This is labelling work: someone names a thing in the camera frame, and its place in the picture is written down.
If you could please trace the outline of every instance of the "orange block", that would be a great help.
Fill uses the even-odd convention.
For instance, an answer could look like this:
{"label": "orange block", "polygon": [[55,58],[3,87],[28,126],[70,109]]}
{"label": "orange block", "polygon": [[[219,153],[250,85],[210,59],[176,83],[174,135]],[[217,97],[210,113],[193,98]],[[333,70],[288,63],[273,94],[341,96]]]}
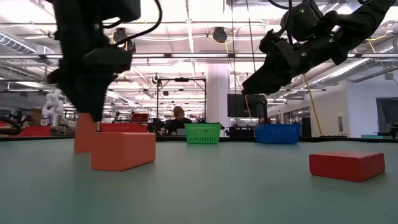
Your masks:
{"label": "orange block", "polygon": [[75,131],[75,152],[90,152],[92,137],[96,131],[96,123],[88,113],[80,113]]}
{"label": "orange block", "polygon": [[94,133],[91,168],[122,171],[155,161],[154,133]]}

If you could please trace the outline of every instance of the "wall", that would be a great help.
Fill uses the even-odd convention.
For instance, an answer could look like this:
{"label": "wall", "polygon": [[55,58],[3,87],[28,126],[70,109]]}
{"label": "wall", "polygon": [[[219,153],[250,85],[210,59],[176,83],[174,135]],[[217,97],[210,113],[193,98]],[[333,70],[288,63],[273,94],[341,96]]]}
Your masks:
{"label": "wall", "polygon": [[1,93],[0,109],[11,110],[15,113],[17,108],[31,109],[33,107],[42,107],[45,104],[45,96],[37,93],[28,93],[27,97],[20,96],[19,93]]}
{"label": "wall", "polygon": [[348,85],[351,137],[378,132],[376,98],[398,97],[398,85],[384,76]]}
{"label": "wall", "polygon": [[[324,136],[347,135],[350,136],[349,116],[348,116],[348,100],[346,83],[340,83],[338,86],[328,86],[326,91],[312,93],[315,107],[317,109],[322,134]],[[312,137],[319,137],[315,113],[308,94],[304,100],[288,101],[287,105],[273,106],[268,110],[268,117],[298,110],[305,107],[311,108],[311,132]],[[343,117],[343,132],[338,129],[338,117]]]}

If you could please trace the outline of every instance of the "ceiling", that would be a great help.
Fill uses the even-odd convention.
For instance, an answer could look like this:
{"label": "ceiling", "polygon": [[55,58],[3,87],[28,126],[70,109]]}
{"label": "ceiling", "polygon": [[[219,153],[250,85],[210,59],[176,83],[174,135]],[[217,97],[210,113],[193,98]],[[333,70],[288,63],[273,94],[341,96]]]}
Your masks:
{"label": "ceiling", "polygon": [[[246,1],[234,0],[233,17],[234,26],[232,26],[231,0],[160,0],[164,12],[163,23],[152,33],[141,38],[135,39],[137,53],[251,53],[251,43],[255,53],[261,53],[258,49],[260,40],[264,34],[270,30],[280,29],[280,18],[285,10],[271,6],[267,1],[250,0],[249,12],[246,8]],[[340,14],[349,14],[359,4],[356,1],[345,1],[347,4],[328,4],[328,1],[316,1],[323,12],[336,10]],[[54,33],[57,30],[53,16],[52,5],[42,0],[2,0],[0,1],[0,33],[6,32],[15,35],[16,39],[26,42],[29,46],[46,46],[46,52],[51,54],[60,54],[60,46],[57,41],[48,38],[48,33]],[[153,26],[158,17],[157,8],[153,1],[141,1],[142,17],[128,24],[122,24],[119,27],[125,27],[128,34],[136,34]],[[394,22],[398,8],[393,7],[385,17],[382,25],[374,33],[372,38],[382,38],[374,42],[378,45],[388,40],[398,32],[398,25]],[[213,41],[210,34],[215,27],[224,27],[229,38],[235,32],[236,40],[225,46]],[[109,36],[115,29],[106,30]],[[355,51],[366,52],[369,50],[368,44],[360,45]],[[0,54],[19,54],[15,50],[0,45]],[[12,70],[18,77],[12,79],[37,80],[45,78],[48,72],[54,70],[56,63],[41,63],[35,60],[3,60],[2,68]],[[141,89],[154,89],[155,85],[151,79],[154,74],[161,78],[175,77],[196,77],[205,78],[207,73],[207,64],[209,63],[229,63],[228,60],[173,60],[170,58],[146,59],[136,58],[133,61],[131,71],[120,74],[119,82],[112,83],[110,89],[123,90],[114,91],[121,98],[133,103],[138,103],[141,108],[150,108],[155,101],[150,95],[155,93],[139,92]],[[256,62],[256,68],[262,65]],[[235,71],[231,69],[231,88],[239,85],[248,75],[254,72],[253,62],[250,60],[237,60]],[[321,64],[307,73],[309,79],[316,78],[322,72],[331,69],[334,64],[327,62]],[[303,80],[296,79],[293,85],[299,85]],[[32,86],[18,85],[18,88],[30,88]],[[192,91],[170,92],[169,96],[161,98],[175,98],[175,103],[187,103],[193,108],[189,113],[200,114],[203,111],[204,94],[199,84],[195,82],[175,83],[170,82],[166,88],[188,88]],[[171,100],[164,100],[165,103],[171,103]],[[164,107],[164,112],[169,113],[170,107]]]}

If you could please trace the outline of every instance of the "wooden block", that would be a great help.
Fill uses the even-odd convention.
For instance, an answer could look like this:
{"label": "wooden block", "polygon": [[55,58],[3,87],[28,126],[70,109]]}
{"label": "wooden block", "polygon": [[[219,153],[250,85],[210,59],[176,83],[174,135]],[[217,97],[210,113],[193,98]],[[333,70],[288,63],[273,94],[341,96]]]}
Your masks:
{"label": "wooden block", "polygon": [[80,113],[75,131],[75,152],[90,152],[92,137],[96,131],[96,123],[88,113]]}
{"label": "wooden block", "polygon": [[383,153],[346,151],[310,155],[312,175],[362,182],[385,170]]}
{"label": "wooden block", "polygon": [[155,161],[154,133],[94,133],[91,168],[122,171]]}

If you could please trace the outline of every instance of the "person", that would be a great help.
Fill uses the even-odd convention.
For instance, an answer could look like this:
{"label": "person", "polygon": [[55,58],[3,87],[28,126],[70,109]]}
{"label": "person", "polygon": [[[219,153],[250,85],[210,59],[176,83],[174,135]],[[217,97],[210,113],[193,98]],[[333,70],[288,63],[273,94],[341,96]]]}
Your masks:
{"label": "person", "polygon": [[173,110],[175,119],[172,120],[167,128],[170,135],[176,136],[177,129],[185,128],[184,124],[192,124],[192,121],[185,117],[184,109],[181,106],[176,106]]}

